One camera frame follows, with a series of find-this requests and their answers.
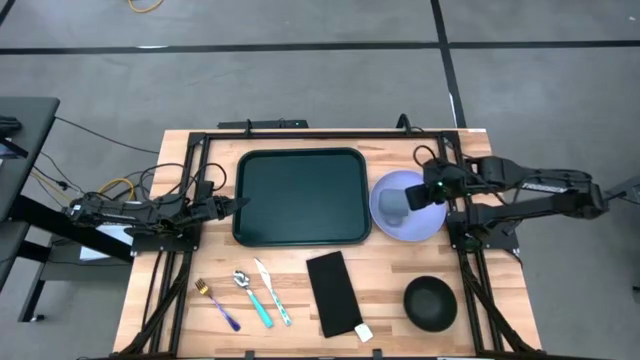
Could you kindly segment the gold fork with purple handle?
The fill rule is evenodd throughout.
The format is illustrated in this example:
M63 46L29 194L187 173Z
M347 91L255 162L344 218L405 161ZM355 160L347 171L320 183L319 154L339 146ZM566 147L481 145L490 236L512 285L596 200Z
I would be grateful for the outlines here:
M224 319L227 321L227 323L229 324L229 326L235 331L235 332L239 332L241 330L241 326L240 324L222 307L222 305L215 299L214 295L213 295L213 291L212 289L208 286L208 284L201 278L198 278L195 281L195 286L198 289L198 291L203 295L206 296L214 305L215 307L220 311L220 313L222 314L222 316L224 317Z

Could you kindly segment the spoon with teal handle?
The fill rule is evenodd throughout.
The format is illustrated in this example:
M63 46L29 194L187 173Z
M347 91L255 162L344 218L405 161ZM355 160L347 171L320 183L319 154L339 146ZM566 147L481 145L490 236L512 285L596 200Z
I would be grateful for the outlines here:
M258 300L256 295L254 294L254 292L251 290L251 288L250 288L250 278L245 273L243 273L242 271L236 270L233 273L233 279L234 279L234 282L239 287L243 288L247 292L247 294L248 294L248 296L249 296L249 298L250 298L255 310L257 311L257 313L258 313L262 323L265 325L265 327L266 328L272 328L273 325L274 325L273 320L271 319L270 315L268 314L268 312L266 311L264 306L260 303L260 301Z

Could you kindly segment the lavender round plate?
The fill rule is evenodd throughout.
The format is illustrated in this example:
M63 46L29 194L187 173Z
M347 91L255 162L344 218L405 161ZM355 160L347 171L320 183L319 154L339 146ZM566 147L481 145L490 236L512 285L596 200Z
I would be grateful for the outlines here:
M383 189L404 190L423 184L422 175L410 170L397 170L382 176L370 193L369 208L374 222L387 235L401 241L419 242L434 236L442 227L447 208L444 204L431 204L423 209L411 211L399 227L391 227L381 217L378 208L380 192Z

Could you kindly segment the black power strip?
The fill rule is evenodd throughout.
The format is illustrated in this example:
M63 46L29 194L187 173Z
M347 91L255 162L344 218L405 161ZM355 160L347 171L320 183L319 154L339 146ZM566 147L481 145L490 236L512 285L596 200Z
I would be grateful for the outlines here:
M288 129L308 128L308 122L304 119L277 119L277 120L250 120L235 122L219 122L218 129Z

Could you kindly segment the black metal table frame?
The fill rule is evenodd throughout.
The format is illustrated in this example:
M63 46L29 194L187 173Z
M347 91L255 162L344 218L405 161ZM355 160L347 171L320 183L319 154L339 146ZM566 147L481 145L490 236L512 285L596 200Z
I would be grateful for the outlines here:
M161 195L179 180L183 164L198 168L213 164L209 179L223 183L223 194L235 190L240 158L257 149L299 149L351 147L366 160L370 182L393 170L409 170L428 158L436 142L421 134L406 136L398 129L272 129L258 130L245 137L239 130L219 130L208 152L189 152L185 130L165 132L158 155L159 173L151 192ZM220 311L194 285L186 290L183 316L167 315L160 346L175 346L181 358L230 358L252 352L258 358L371 357L381 353L391 357L467 357L477 348L490 349L497 335L485 310L469 311L463 288L459 259L446 231L422 242L402 242L373 229L360 245L343 248L346 267L365 323L373 339L363 343L356 334L325 338L321 331L315 298L307 272L308 259L323 255L326 248L249 248L232 236L229 220L204 225L199 249L191 262L192 280L203 279L215 299L240 324L235 332ZM291 317L286 326L256 263L258 258L271 275L272 284ZM266 328L247 292L233 279L242 271L250 278L250 288L264 306L273 327ZM409 282L421 275L445 281L454 291L458 313L453 325L439 333L414 326L402 305Z

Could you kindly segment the dark green plastic tray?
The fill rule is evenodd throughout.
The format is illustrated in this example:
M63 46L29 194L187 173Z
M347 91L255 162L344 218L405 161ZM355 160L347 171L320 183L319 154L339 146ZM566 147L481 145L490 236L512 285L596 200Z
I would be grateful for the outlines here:
M237 164L233 237L245 247L350 245L370 234L367 166L356 149L255 150Z

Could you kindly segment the black desk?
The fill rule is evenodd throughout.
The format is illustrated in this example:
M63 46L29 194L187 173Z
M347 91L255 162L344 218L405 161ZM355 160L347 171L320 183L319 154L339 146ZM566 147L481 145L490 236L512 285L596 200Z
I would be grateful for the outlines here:
M51 97L0 97L0 115L15 117L22 124L20 132L0 136L0 148L17 155L0 164L0 291L16 259L38 264L20 322L44 319L36 306L48 281L98 279L104 268L133 262L130 245L96 229L78 227L61 211L22 194L59 104L59 99Z

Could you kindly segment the grey stand foot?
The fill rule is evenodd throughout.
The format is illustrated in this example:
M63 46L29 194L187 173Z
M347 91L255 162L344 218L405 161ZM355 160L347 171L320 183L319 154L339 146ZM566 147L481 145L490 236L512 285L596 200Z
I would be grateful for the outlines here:
M608 209L610 202L615 200L640 206L640 175L628 178L605 190L595 185L591 191L591 198L594 205L600 209Z

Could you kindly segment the black device on desk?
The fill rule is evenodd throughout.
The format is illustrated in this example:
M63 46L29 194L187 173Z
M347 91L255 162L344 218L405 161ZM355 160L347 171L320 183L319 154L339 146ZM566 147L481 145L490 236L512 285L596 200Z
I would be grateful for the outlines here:
M21 122L12 116L0 115L0 136L8 137L20 132L22 129Z

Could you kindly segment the blue-grey mug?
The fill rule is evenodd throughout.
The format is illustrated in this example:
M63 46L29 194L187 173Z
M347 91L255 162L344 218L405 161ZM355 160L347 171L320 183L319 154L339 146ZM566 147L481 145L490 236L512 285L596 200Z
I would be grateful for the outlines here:
M382 220L391 227L399 227L409 215L409 204L404 190L383 189L378 208Z

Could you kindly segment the black bowl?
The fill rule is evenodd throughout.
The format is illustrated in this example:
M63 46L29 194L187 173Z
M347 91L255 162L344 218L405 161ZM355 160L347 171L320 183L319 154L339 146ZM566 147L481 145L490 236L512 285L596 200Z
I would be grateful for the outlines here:
M407 285L403 307L408 319L427 332L448 329L458 312L453 290L443 280L433 276L417 277Z

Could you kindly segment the knife with patterned teal handle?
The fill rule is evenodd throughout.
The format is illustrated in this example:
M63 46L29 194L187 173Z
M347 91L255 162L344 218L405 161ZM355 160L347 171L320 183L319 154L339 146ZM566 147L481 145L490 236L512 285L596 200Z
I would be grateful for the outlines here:
M266 269L266 267L264 266L264 264L258 259L255 258L254 259L256 266L258 268L258 271L260 273L260 276L264 282L264 284L266 285L267 289L269 290L269 293L276 305L276 307L278 308L278 311L283 319L283 322L286 326L291 326L292 325L292 320L291 317L289 316L289 314L287 313L284 305L282 304L280 298L278 297L277 293L275 292L275 289L273 287L272 284L272 279L271 279L271 275L268 272L268 270Z

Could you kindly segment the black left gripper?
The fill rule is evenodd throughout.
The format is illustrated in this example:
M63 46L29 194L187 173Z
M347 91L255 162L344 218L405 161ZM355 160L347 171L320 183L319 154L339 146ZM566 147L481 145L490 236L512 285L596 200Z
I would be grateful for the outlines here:
M237 212L238 206L245 206L249 202L249 198L208 197L199 203L199 216L202 221L223 220Z

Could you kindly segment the black napkin with white tag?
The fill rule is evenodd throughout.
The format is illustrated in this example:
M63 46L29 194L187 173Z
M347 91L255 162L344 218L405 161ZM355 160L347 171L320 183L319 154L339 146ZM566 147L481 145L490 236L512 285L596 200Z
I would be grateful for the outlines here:
M342 252L310 259L306 265L323 336L354 332L363 343L372 340L373 332L362 318Z

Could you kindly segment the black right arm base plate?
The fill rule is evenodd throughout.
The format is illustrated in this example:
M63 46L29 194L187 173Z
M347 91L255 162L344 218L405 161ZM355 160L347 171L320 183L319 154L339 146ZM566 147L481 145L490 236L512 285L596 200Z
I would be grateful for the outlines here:
M467 253L484 249L518 249L515 229L519 224L514 220L472 220L466 212L451 212L446 216L451 245Z

